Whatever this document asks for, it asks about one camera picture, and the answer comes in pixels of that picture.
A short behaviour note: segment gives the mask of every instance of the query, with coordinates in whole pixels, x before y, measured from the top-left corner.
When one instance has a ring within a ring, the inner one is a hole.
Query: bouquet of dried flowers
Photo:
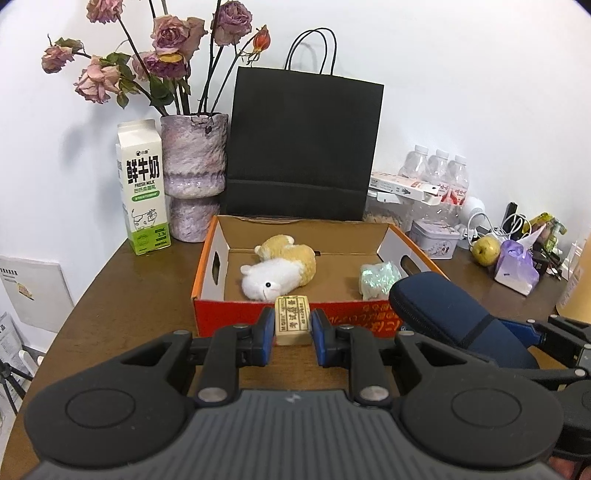
[[[50,46],[41,58],[41,66],[47,73],[59,72],[68,61],[74,61],[74,56],[90,59],[90,64],[82,70],[78,81],[74,84],[75,91],[86,100],[94,103],[105,103],[114,93],[117,103],[125,108],[129,103],[128,95],[143,93],[150,105],[155,107],[163,116],[168,115],[166,107],[175,104],[177,115],[190,115],[189,77],[191,76],[191,58],[197,50],[202,38],[207,35],[205,20],[188,17],[181,20],[168,14],[166,0],[162,0],[164,15],[157,17],[152,0],[148,0],[154,29],[150,35],[153,39],[152,51],[138,52],[128,30],[125,28],[121,15],[123,0],[89,0],[86,6],[87,18],[90,22],[119,22],[129,46],[134,54],[129,55],[116,51],[105,57],[89,55],[80,40],[59,38],[55,42],[50,39]],[[257,29],[257,32],[247,39],[239,49],[242,38],[252,32],[252,15],[238,0],[229,0],[222,4],[217,0],[216,11],[210,25],[212,35],[209,43],[209,67],[203,92],[199,99],[197,113],[210,115],[220,98],[222,90],[228,81],[230,73],[238,59],[246,59],[247,64],[257,61],[261,53],[271,44],[271,37],[267,26]],[[228,69],[222,86],[215,101],[208,107],[209,86],[213,72],[224,47],[232,45],[234,60]]]

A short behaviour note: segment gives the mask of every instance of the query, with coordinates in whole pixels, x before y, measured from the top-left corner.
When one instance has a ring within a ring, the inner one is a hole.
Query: gray ribbed surface
[[[402,436],[388,413],[356,407],[343,391],[249,390],[232,405],[200,411],[174,444],[144,462],[102,472],[42,463],[26,478],[559,480],[542,464],[495,473],[433,460]]]

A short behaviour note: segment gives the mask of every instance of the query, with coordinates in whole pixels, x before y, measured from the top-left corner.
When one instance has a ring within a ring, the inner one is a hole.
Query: tripod leg
[[[22,388],[21,384],[17,381],[16,378],[14,378],[12,375],[10,377],[7,377],[6,380],[8,380],[10,382],[10,384],[12,385],[12,387],[14,388],[14,390],[17,392],[18,396],[21,398],[25,398],[25,394],[27,392],[25,392],[25,389]]]
[[[2,386],[4,387],[4,392],[6,393],[6,396],[8,397],[8,401],[10,402],[10,406],[12,407],[12,411],[16,415],[18,413],[18,410],[12,400],[12,396],[10,395],[10,392],[8,390],[8,386],[6,385],[6,382],[2,382]]]
[[[19,377],[24,378],[25,380],[29,380],[29,382],[33,381],[33,377],[31,375],[26,374],[25,372],[21,372],[18,368],[10,367],[10,371],[13,374],[18,375]]]

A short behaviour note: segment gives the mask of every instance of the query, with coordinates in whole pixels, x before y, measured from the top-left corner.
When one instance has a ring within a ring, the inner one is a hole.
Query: orange cylindrical container
[[[556,304],[556,310],[563,317],[591,323],[591,235]]]

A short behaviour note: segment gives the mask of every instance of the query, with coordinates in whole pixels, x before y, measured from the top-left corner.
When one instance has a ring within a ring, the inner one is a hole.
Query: bag handle
[[[293,58],[294,53],[296,52],[296,48],[300,45],[300,43],[302,43],[308,35],[311,35],[312,33],[319,33],[320,35],[322,35],[322,39],[324,40],[324,60],[322,60],[322,66],[320,67],[320,72],[319,72],[319,73],[322,73],[322,71],[324,69],[324,64],[326,63],[326,57],[329,54],[329,46],[326,41],[326,37],[321,32],[321,30],[329,31],[333,37],[334,42],[335,42],[335,50],[333,52],[333,60],[332,60],[332,64],[330,65],[330,74],[331,75],[333,74],[333,72],[335,70],[335,63],[336,63],[336,49],[337,49],[336,35],[335,35],[335,32],[333,32],[331,29],[329,29],[327,27],[312,28],[310,30],[306,30],[305,32],[300,33],[297,36],[297,38],[294,40],[294,42],[291,44],[289,53],[287,54],[287,58],[285,59],[285,65],[283,66],[284,70],[291,70],[291,60]]]

